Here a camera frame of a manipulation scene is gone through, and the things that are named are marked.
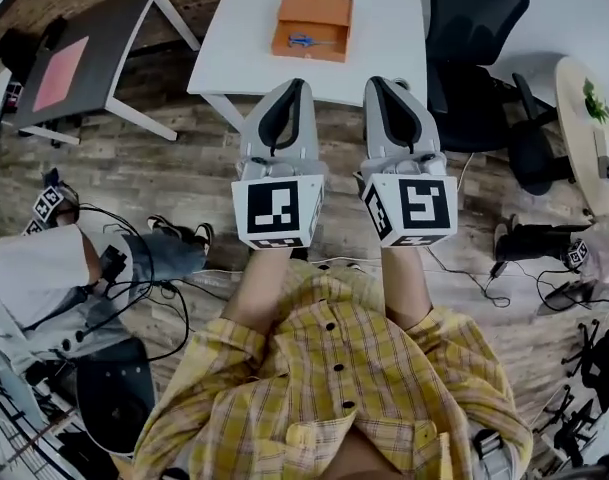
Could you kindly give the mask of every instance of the potted plant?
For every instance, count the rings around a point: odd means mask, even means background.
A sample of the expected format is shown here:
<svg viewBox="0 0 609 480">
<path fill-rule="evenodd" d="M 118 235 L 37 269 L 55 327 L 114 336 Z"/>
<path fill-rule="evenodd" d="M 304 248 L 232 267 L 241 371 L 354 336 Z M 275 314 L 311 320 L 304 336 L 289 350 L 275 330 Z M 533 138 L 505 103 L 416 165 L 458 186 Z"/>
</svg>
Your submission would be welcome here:
<svg viewBox="0 0 609 480">
<path fill-rule="evenodd" d="M 588 78 L 584 82 L 584 106 L 588 112 L 589 120 L 595 119 L 604 124 L 609 119 L 609 108 L 605 102 L 595 95 L 595 85 Z"/>
</svg>

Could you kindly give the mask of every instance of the scissors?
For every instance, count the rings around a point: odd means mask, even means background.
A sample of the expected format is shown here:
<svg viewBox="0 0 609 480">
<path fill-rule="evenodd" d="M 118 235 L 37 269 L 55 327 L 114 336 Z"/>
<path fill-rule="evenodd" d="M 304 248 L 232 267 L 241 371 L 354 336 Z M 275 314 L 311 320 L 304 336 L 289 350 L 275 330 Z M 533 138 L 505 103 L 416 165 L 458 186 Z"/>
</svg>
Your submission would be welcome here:
<svg viewBox="0 0 609 480">
<path fill-rule="evenodd" d="M 293 34 L 288 36 L 288 45 L 290 47 L 303 46 L 304 48 L 308 48 L 318 44 L 335 44 L 335 41 L 316 41 L 311 36 L 307 36 L 306 34 Z"/>
</svg>

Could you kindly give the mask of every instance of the pink paper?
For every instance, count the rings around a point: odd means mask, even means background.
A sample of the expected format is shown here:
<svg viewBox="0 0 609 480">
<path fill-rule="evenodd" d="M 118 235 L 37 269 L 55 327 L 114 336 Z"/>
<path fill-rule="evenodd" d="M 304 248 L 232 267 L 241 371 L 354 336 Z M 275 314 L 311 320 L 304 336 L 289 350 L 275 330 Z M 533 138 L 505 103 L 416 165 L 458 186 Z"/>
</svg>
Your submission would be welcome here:
<svg viewBox="0 0 609 480">
<path fill-rule="evenodd" d="M 77 65 L 82 58 L 84 48 L 86 48 L 86 43 L 88 43 L 88 36 L 67 46 L 51 57 L 37 91 L 33 112 L 66 99 Z"/>
</svg>

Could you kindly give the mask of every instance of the round table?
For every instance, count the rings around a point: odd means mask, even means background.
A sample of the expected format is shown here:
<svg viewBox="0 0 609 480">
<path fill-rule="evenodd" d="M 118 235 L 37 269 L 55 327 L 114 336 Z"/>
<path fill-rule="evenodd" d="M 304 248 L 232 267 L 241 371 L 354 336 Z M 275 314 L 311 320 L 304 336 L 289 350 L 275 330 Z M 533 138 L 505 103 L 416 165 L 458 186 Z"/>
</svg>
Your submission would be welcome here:
<svg viewBox="0 0 609 480">
<path fill-rule="evenodd" d="M 595 85 L 595 94 L 609 106 L 609 96 L 597 77 L 578 61 L 565 57 L 555 68 L 555 92 L 560 128 L 573 168 L 573 175 L 584 194 L 593 215 L 609 215 L 609 180 L 598 173 L 595 130 L 602 128 L 609 138 L 609 120 L 604 124 L 584 119 L 580 109 L 584 105 L 584 83 Z"/>
</svg>

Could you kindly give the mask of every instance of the orange box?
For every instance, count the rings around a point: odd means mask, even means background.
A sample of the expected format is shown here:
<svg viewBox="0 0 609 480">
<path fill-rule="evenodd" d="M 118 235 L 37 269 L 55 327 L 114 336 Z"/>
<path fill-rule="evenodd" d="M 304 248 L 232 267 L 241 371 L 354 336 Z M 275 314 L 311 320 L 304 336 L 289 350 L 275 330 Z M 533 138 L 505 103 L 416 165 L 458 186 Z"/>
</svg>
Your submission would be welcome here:
<svg viewBox="0 0 609 480">
<path fill-rule="evenodd" d="M 282 0 L 273 55 L 346 62 L 352 21 L 353 0 Z M 289 46 L 289 38 L 301 34 L 333 44 Z"/>
</svg>

